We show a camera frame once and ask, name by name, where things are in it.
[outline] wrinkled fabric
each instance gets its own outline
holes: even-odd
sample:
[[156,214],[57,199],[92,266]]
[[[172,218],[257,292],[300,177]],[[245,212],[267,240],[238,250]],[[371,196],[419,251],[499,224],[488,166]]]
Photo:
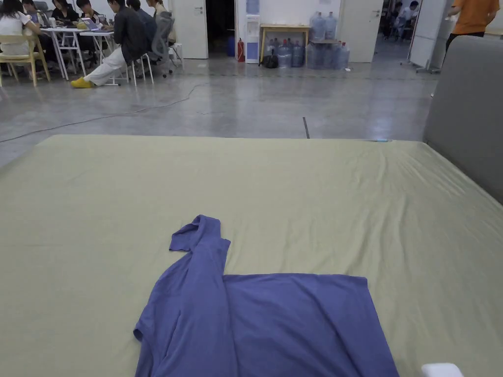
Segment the wrinkled fabric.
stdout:
[[229,245],[206,216],[173,234],[187,254],[136,325],[137,377],[398,376],[365,278],[223,275]]

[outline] white wall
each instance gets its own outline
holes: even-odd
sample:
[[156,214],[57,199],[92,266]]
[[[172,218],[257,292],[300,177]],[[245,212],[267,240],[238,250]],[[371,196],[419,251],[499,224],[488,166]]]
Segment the white wall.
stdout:
[[[239,31],[236,39],[244,40],[246,0],[235,1],[237,1]],[[309,19],[315,12],[322,12],[323,16],[327,16],[328,12],[333,12],[333,16],[338,18],[340,7],[341,0],[260,0],[260,21],[263,24],[309,25]]]

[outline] white door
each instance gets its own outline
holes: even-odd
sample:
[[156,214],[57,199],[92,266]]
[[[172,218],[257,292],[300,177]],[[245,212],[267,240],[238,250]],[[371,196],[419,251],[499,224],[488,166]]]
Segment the white door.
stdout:
[[205,0],[173,0],[173,16],[184,59],[208,59]]
[[339,39],[346,42],[353,63],[370,63],[374,57],[383,0],[342,0]]

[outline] black jacket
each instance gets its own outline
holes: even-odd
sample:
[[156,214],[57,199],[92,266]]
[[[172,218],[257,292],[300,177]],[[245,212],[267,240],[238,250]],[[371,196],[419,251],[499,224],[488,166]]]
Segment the black jacket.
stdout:
[[145,27],[133,9],[122,7],[115,15],[114,40],[121,45],[122,55],[128,64],[147,53]]

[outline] doorway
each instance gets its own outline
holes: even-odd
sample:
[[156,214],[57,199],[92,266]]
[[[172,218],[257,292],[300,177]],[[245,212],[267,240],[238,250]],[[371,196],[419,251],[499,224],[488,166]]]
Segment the doorway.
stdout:
[[234,56],[234,0],[205,0],[209,57]]

